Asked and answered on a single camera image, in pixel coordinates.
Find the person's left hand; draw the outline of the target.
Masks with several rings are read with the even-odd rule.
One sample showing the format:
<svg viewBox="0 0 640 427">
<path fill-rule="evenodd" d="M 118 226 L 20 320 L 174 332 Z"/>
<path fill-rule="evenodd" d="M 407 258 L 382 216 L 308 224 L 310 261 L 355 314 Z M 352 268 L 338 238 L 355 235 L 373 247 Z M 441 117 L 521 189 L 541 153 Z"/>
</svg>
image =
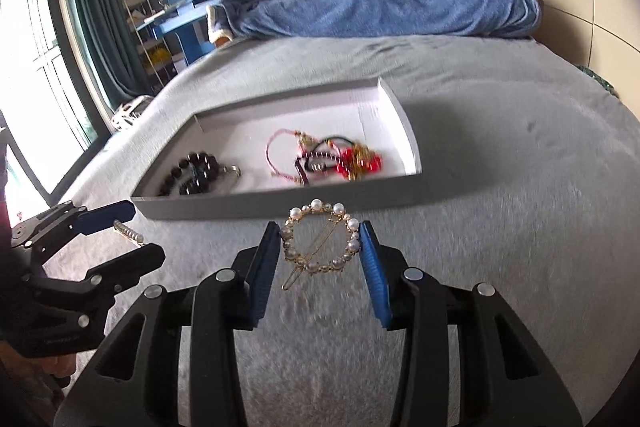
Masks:
<svg viewBox="0 0 640 427">
<path fill-rule="evenodd" d="M 77 355 L 59 355 L 33 359 L 32 363 L 38 366 L 43 373 L 55 378 L 67 378 L 73 376 L 77 369 Z"/>
</svg>

